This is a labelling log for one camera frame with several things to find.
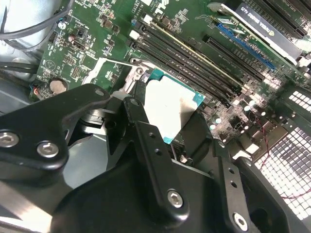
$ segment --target screw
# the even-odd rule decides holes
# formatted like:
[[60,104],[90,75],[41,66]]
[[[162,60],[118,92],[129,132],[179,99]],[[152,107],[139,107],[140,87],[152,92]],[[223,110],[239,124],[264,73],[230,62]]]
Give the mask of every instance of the screw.
[[234,213],[233,219],[234,219],[234,222],[238,225],[238,227],[242,231],[246,232],[248,230],[247,223],[246,223],[245,219],[240,214]]
[[248,159],[244,159],[244,162],[245,162],[247,165],[252,166],[251,161],[249,161]]
[[58,28],[61,29],[61,30],[65,30],[66,29],[66,23],[64,22],[59,22],[57,24]]
[[95,93],[96,93],[97,95],[99,95],[99,96],[104,96],[104,95],[105,95],[104,92],[102,92],[101,90],[98,90],[98,89],[95,91]]
[[19,137],[15,133],[1,132],[0,147],[9,148],[15,146],[19,142]]
[[45,158],[53,158],[58,154],[59,149],[52,142],[42,142],[37,147],[37,152]]
[[224,143],[222,143],[221,141],[218,141],[219,146],[221,146],[222,148],[225,148]]
[[183,206],[183,199],[176,191],[169,191],[167,193],[167,198],[175,208],[180,208]]
[[134,105],[136,105],[136,106],[139,106],[139,103],[137,102],[136,99],[131,99],[131,103],[134,104]]
[[136,73],[141,75],[144,73],[144,70],[142,68],[137,68]]

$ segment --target pcie slot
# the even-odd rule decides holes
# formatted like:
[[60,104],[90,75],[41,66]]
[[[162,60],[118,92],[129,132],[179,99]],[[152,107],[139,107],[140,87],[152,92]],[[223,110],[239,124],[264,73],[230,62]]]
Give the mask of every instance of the pcie slot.
[[186,80],[187,84],[191,87],[197,86],[198,88],[202,89],[209,95],[212,95],[219,99],[223,104],[228,105],[227,97],[223,95],[223,93],[217,93],[210,88],[206,86],[205,83],[202,83],[201,80],[195,77],[190,77],[188,74],[183,72],[182,70],[177,70],[176,66],[168,62],[166,59],[163,59],[160,55],[158,55],[156,52],[152,51],[151,49],[147,48],[146,46],[143,46],[141,44],[138,44],[138,50],[151,56],[153,59],[155,59],[158,63],[164,64],[169,69],[167,70],[169,73],[171,73],[174,77],[178,77],[181,80]]
[[148,47],[151,51],[161,52],[162,53],[162,59],[165,60],[167,63],[175,66],[181,71],[181,74],[188,75],[188,77],[192,77],[196,80],[196,82],[202,83],[204,86],[208,86],[209,89],[214,91],[215,93],[222,93],[224,96],[227,94],[224,90],[221,90],[217,88],[215,85],[204,79],[202,76],[199,76],[197,73],[192,72],[185,64],[178,62],[176,59],[172,59],[167,53],[160,50],[158,47],[154,47],[153,45],[144,42],[145,46]]
[[159,41],[155,41],[154,38],[145,37],[145,41],[149,43],[149,45],[156,43],[156,48],[160,50],[162,53],[166,54],[167,56],[171,57],[172,59],[178,61],[184,67],[189,69],[192,73],[200,76],[206,82],[210,83],[210,85],[214,86],[216,89],[224,89],[225,91],[229,92],[230,94],[234,94],[234,89],[231,86],[226,85],[224,82],[219,81],[216,77],[213,77],[212,74],[204,71],[200,67],[198,67],[195,63],[193,63],[188,57],[180,54],[178,51],[174,50],[167,44],[161,45]]
[[308,8],[299,0],[287,0],[287,1],[289,1],[298,11],[300,11],[304,15],[304,17],[306,17],[308,20],[311,20],[311,4],[310,8]]
[[311,1],[310,0],[300,0],[311,11]]
[[294,29],[297,28],[296,31],[298,31],[298,33],[300,33],[301,35],[307,34],[307,32],[303,29],[303,27],[301,27],[298,23],[296,23],[293,18],[284,15],[282,9],[277,4],[275,4],[274,1],[270,0],[262,0],[262,1],[264,1],[268,6],[270,6],[271,9],[274,10],[280,17],[282,17],[282,19],[284,19],[291,27],[293,27]]
[[223,46],[216,42],[213,38],[206,36],[203,40],[210,48],[212,48],[215,52],[219,53],[229,62],[235,64],[249,77],[254,78],[259,82],[262,82],[265,79],[265,77],[262,74],[258,73],[254,68],[245,65],[244,62],[240,62],[238,57],[236,57],[230,51],[223,49]]
[[193,53],[188,51],[186,48],[180,47],[179,44],[172,43],[170,40],[167,40],[162,34],[159,34],[156,30],[146,26],[145,29],[146,33],[149,33],[149,36],[154,36],[158,40],[162,41],[166,45],[170,46],[172,49],[178,51],[183,56],[187,57],[190,61],[192,61],[194,64],[199,66],[200,68],[204,69],[206,73],[209,73],[219,81],[225,83],[227,86],[233,86],[237,89],[236,83],[229,82],[227,78],[223,77],[222,75],[216,74],[211,68],[209,68],[199,57],[196,57]]
[[270,63],[269,61],[267,61],[266,59],[264,59],[259,53],[257,53],[256,51],[254,51],[251,47],[249,47],[246,43],[244,43],[243,41],[241,41],[238,37],[236,37],[231,31],[229,31],[227,28],[225,28],[221,23],[217,25],[217,27],[219,28],[220,31],[222,31],[223,33],[225,33],[227,36],[230,37],[230,39],[232,39],[233,41],[235,41],[236,43],[238,43],[240,46],[242,46],[245,50],[247,50],[251,55],[253,55],[257,60],[259,60],[261,63],[263,63],[264,65],[266,65],[267,67],[269,67],[272,70],[275,70],[275,66]]
[[269,6],[270,4],[267,4],[267,0],[255,0],[254,2],[270,17],[272,17],[274,21],[280,24],[281,27],[283,27],[291,36],[302,39],[307,34],[307,32],[296,22],[291,21],[288,17],[281,17],[281,12],[279,12],[277,9],[272,9]]

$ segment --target red wire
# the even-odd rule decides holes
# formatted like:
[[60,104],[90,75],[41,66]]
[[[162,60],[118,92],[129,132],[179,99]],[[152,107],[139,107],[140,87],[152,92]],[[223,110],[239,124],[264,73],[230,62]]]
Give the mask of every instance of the red wire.
[[[270,150],[269,150],[269,144],[268,144],[268,139],[267,139],[267,135],[266,135],[266,133],[265,133],[265,130],[264,130],[264,128],[261,126],[259,120],[257,120],[257,123],[258,123],[259,126],[261,127],[261,131],[262,131],[262,133],[263,133],[263,135],[264,135],[264,140],[265,140],[265,143],[266,143],[267,154],[268,154],[267,158],[263,161],[263,163],[262,163],[262,165],[261,165],[261,167],[260,167],[260,171],[261,171],[262,168],[263,168],[263,166],[266,164],[267,160],[270,158]],[[282,196],[281,196],[281,197],[282,197],[283,199],[291,199],[291,200],[293,200],[293,199],[297,199],[297,198],[299,198],[299,197],[302,197],[303,195],[305,195],[305,194],[307,194],[307,193],[310,193],[310,192],[311,192],[311,188],[310,188],[307,192],[305,192],[305,193],[303,193],[303,194],[300,194],[300,195],[298,195],[298,196],[292,196],[292,197],[282,197]]]
[[299,198],[299,197],[302,197],[303,195],[305,195],[305,194],[307,194],[307,193],[310,193],[311,192],[311,188],[307,191],[307,192],[305,192],[305,193],[303,193],[303,194],[299,194],[298,196],[293,196],[293,197],[282,197],[283,199],[297,199],[297,198]]

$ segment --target motherboard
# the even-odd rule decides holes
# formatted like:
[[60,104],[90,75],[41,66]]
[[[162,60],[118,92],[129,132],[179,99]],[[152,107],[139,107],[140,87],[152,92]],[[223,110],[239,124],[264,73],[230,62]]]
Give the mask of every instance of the motherboard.
[[75,0],[49,39],[31,98],[86,83],[130,93],[160,71],[204,96],[198,111],[226,142],[288,84],[309,89],[310,36],[304,0]]

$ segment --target blue pcie slot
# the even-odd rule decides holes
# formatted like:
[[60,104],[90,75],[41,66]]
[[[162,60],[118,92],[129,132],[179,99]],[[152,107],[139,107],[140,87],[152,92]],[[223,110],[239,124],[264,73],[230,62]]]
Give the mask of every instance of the blue pcie slot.
[[259,53],[257,53],[255,50],[253,50],[251,47],[249,47],[246,43],[241,41],[239,38],[236,38],[235,35],[225,28],[221,23],[217,25],[217,27],[225,33],[227,36],[229,36],[232,40],[237,42],[239,45],[241,45],[244,49],[246,49],[250,54],[252,54],[254,57],[256,57],[259,61],[261,61],[263,64],[265,64],[267,67],[269,67],[271,70],[275,70],[276,67],[271,62],[264,59]]

